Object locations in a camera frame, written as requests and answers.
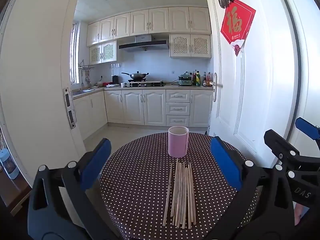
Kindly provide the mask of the lower kitchen cabinets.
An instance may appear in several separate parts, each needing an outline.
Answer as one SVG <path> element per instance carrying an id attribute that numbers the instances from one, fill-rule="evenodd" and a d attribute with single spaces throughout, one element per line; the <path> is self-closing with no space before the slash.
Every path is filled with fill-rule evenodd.
<path id="1" fill-rule="evenodd" d="M 89 89 L 73 96 L 86 140 L 106 124 L 207 127 L 213 92 L 204 88 Z"/>

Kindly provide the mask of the kitchen cabinets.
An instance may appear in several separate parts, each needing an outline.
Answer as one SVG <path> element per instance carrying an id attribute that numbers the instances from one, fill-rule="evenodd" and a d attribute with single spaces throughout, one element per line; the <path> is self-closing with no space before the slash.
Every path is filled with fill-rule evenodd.
<path id="1" fill-rule="evenodd" d="M 171 57 L 210 58 L 211 33 L 207 8 L 161 7 L 128 12 L 88 25 L 89 63 L 114 62 L 120 44 L 149 34 L 169 40 Z"/>
<path id="2" fill-rule="evenodd" d="M 207 127 L 213 92 L 204 88 L 89 89 L 73 96 L 86 140 L 106 124 Z"/>

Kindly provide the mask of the upper kitchen cabinets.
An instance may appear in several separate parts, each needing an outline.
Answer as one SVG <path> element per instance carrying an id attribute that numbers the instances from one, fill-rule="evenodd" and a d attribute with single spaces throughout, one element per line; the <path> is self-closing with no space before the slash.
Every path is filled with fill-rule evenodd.
<path id="1" fill-rule="evenodd" d="M 89 63 L 114 62 L 120 44 L 149 34 L 169 40 L 171 57 L 210 58 L 211 33 L 207 8 L 161 7 L 128 12 L 88 25 Z"/>

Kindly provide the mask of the kitchen window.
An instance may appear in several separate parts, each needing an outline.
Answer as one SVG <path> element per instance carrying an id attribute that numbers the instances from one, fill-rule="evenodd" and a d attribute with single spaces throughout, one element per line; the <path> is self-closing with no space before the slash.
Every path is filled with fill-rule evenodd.
<path id="1" fill-rule="evenodd" d="M 78 70 L 78 53 L 79 53 L 79 24 L 73 22 L 71 31 L 71 40 L 69 48 L 69 75 L 72 85 L 79 83 L 79 70 Z"/>

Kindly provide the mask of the white door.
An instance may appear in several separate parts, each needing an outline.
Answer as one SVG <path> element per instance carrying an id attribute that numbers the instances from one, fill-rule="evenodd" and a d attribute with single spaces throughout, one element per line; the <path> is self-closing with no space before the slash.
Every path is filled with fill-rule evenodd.
<path id="1" fill-rule="evenodd" d="M 217 100 L 209 134 L 249 159 L 271 167 L 276 158 L 264 143 L 272 129 L 287 137 L 297 101 L 297 48 L 285 0 L 240 0 L 256 10 L 238 56 L 221 33 L 225 10 L 207 0 L 212 26 Z"/>

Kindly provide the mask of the blue water bottle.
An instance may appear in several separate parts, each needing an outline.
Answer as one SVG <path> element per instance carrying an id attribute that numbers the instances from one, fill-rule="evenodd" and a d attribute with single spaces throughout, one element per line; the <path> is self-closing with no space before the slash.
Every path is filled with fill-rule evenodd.
<path id="1" fill-rule="evenodd" d="M 7 148 L 4 148 L 1 150 L 0 159 L 1 159 L 1 164 L 5 172 L 7 173 L 8 177 L 11 180 L 16 179 L 20 171 L 16 166 L 14 160 L 12 159 L 12 156 Z"/>

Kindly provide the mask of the brown polka dot tablecloth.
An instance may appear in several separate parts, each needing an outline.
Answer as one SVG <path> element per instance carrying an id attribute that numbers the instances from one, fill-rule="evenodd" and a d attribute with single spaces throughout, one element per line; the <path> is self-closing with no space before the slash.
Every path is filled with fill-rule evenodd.
<path id="1" fill-rule="evenodd" d="M 101 195 L 123 239 L 203 239 L 233 200 L 229 186 L 210 151 L 211 137 L 190 133 L 182 162 L 193 169 L 196 225 L 176 228 L 172 218 L 163 226 L 167 186 L 172 164 L 167 133 L 138 138 L 118 149 L 105 164 Z"/>

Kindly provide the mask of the red sauce bottle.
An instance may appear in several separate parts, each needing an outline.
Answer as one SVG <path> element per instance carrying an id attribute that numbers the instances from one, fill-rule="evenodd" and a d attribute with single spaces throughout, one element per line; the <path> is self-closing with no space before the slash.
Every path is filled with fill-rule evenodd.
<path id="1" fill-rule="evenodd" d="M 207 76 L 206 76 L 206 86 L 207 87 L 211 87 L 212 86 L 210 82 L 211 82 L 211 73 L 208 72 Z"/>

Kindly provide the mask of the pink cylindrical holder cup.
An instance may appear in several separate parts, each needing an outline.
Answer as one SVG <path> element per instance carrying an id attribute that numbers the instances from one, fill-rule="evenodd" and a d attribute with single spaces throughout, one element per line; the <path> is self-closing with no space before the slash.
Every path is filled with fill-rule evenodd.
<path id="1" fill-rule="evenodd" d="M 172 126 L 168 129 L 168 154 L 182 158 L 188 152 L 189 129 L 184 126 Z"/>

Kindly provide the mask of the green bottle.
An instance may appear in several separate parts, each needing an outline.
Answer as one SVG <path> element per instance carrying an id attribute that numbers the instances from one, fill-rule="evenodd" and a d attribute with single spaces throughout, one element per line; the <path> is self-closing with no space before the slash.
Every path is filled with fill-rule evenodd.
<path id="1" fill-rule="evenodd" d="M 201 85 L 201 76 L 200 76 L 200 72 L 197 71 L 196 72 L 196 86 L 200 87 L 200 85 Z"/>

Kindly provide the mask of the green electric cooker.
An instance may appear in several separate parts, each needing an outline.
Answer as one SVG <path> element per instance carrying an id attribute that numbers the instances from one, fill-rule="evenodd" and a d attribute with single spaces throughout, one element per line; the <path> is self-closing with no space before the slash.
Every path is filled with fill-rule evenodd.
<path id="1" fill-rule="evenodd" d="M 178 85 L 179 86 L 191 86 L 192 82 L 192 74 L 189 72 L 185 72 L 184 74 L 178 77 Z"/>

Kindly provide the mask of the red fu decoration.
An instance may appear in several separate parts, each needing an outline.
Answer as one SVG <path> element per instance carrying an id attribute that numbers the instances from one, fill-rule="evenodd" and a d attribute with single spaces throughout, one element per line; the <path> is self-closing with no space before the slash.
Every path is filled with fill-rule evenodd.
<path id="1" fill-rule="evenodd" d="M 240 0 L 225 9 L 221 33 L 238 56 L 251 28 L 256 10 Z"/>

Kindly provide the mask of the black wok with lid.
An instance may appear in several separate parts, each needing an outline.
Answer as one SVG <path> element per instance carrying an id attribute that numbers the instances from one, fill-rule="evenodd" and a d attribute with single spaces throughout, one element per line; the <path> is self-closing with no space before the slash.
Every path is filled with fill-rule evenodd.
<path id="1" fill-rule="evenodd" d="M 133 81 L 142 81 L 143 79 L 146 78 L 146 76 L 149 73 L 136 72 L 136 73 L 133 73 L 133 74 L 129 74 L 129 73 L 122 72 L 122 74 L 128 75 Z"/>

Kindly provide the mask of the black range hood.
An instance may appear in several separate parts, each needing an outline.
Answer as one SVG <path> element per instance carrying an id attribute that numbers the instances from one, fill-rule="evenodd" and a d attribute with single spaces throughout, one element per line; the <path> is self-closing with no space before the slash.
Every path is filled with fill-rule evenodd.
<path id="1" fill-rule="evenodd" d="M 134 52 L 148 50 L 167 50 L 169 49 L 169 40 L 154 38 L 152 35 L 135 36 L 135 41 L 127 44 L 120 44 L 119 50 Z"/>

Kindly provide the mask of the white door frame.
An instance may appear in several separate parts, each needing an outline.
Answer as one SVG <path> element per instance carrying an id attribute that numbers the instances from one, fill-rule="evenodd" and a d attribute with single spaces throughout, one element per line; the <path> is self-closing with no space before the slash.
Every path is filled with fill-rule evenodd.
<path id="1" fill-rule="evenodd" d="M 25 180 L 60 168 L 85 147 L 71 128 L 69 45 L 77 0 L 10 0 L 1 23 L 1 129 Z"/>

